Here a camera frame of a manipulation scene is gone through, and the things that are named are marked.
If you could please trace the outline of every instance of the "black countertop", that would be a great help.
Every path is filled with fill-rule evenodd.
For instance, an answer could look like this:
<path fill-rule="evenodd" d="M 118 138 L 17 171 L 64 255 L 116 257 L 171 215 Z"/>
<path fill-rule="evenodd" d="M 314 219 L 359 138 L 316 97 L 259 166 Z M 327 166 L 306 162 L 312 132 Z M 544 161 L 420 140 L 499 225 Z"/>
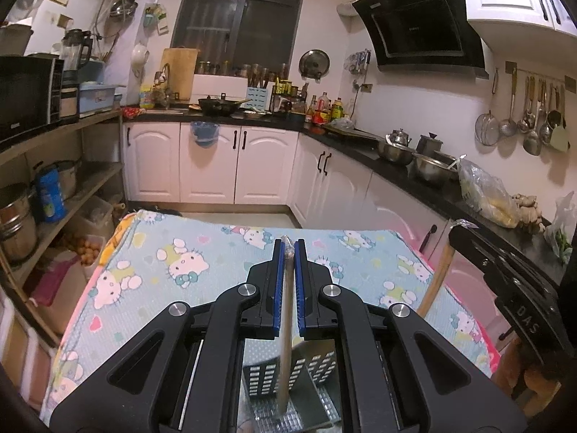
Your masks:
<path fill-rule="evenodd" d="M 444 218 L 457 220 L 463 218 L 480 227 L 481 234 L 494 245 L 508 252 L 515 252 L 528 263 L 535 265 L 543 276 L 546 276 L 555 286 L 561 284 L 564 269 L 561 261 L 553 254 L 543 236 L 529 235 L 520 229 L 502 228 L 492 221 L 482 217 L 470 208 L 461 196 L 461 187 L 456 182 L 446 183 L 442 189 L 437 189 L 415 178 L 411 166 L 397 166 L 379 157 L 376 148 L 359 144 L 357 141 L 344 141 L 340 137 L 327 132 L 321 127 L 301 123 L 293 123 L 275 117 L 267 117 L 257 121 L 245 119 L 242 114 L 231 117 L 206 117 L 200 112 L 187 115 L 142 114 L 126 122 L 180 122 L 206 121 L 233 126 L 253 126 L 280 128 L 298 131 L 322 144 L 334 148 L 345 156 L 367 166 L 376 174 L 395 184 L 397 187 L 415 197 L 417 200 L 434 210 Z"/>

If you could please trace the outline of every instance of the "teapot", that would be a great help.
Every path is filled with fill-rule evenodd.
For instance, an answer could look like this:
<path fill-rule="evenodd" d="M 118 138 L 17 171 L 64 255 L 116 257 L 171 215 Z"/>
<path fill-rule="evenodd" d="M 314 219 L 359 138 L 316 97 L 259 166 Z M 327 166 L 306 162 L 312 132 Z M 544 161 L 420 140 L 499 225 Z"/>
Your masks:
<path fill-rule="evenodd" d="M 393 143 L 397 143 L 397 145 L 408 146 L 411 143 L 412 138 L 409 138 L 409 134 L 403 131 L 402 128 L 399 130 L 393 130 L 393 132 L 389 135 L 389 139 Z"/>

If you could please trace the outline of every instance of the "wooden shelf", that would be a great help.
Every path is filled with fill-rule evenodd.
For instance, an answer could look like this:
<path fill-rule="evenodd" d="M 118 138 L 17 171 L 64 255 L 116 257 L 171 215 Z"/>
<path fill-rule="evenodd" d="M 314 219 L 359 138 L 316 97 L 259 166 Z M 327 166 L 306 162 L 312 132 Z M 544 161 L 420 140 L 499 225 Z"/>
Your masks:
<path fill-rule="evenodd" d="M 37 226 L 38 247 L 34 254 L 22 265 L 12 269 L 14 280 L 22 287 L 28 275 L 40 259 L 41 255 L 54 240 L 56 235 L 70 221 L 70 218 L 80 209 L 86 201 L 92 197 L 112 176 L 122 170 L 121 163 L 86 163 L 85 170 L 88 175 L 82 183 L 79 183 L 78 192 L 64 202 L 67 210 L 66 216 L 56 223 L 40 223 Z"/>
<path fill-rule="evenodd" d="M 10 148 L 0 152 L 0 166 L 6 164 L 11 159 L 14 159 L 27 151 L 30 151 L 37 146 L 44 145 L 46 143 L 52 143 L 53 141 L 61 138 L 65 135 L 72 133 L 73 131 L 80 130 L 81 128 L 89 127 L 96 123 L 104 122 L 109 119 L 113 119 L 120 115 L 120 110 L 112 110 L 109 112 L 103 112 L 102 114 L 94 114 L 90 117 L 81 119 L 77 123 L 71 123 L 70 125 L 63 125 L 62 127 L 55 128 L 54 130 L 41 133 L 36 137 L 32 137 L 29 140 L 24 140 Z"/>

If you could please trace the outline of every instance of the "hello kitty tablecloth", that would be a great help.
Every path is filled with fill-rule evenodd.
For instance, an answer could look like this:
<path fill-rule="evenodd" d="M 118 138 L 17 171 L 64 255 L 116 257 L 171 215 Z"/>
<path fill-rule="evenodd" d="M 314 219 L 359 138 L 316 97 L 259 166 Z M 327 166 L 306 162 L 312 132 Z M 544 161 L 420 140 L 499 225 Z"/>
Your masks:
<path fill-rule="evenodd" d="M 393 231 L 322 231 L 227 226 L 141 210 L 110 259 L 94 272 L 63 337 L 41 418 L 173 301 L 214 301 L 246 280 L 251 266 L 270 260 L 276 238 L 304 239 L 309 260 L 328 268 L 334 283 L 364 302 L 417 309 L 433 271 Z M 482 327 L 446 287 L 427 322 L 488 376 L 498 354 Z M 300 341 L 293 324 L 294 343 Z M 279 354 L 277 341 L 246 341 L 245 364 Z M 249 415 L 239 405 L 239 424 Z"/>

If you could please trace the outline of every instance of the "window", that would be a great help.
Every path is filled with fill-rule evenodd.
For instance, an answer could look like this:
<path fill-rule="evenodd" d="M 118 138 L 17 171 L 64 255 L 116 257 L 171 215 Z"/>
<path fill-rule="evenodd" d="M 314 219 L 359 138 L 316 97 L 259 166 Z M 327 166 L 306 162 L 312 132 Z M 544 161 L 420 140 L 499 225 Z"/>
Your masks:
<path fill-rule="evenodd" d="M 197 48 L 198 60 L 272 71 L 289 61 L 301 0 L 183 0 L 173 47 Z"/>

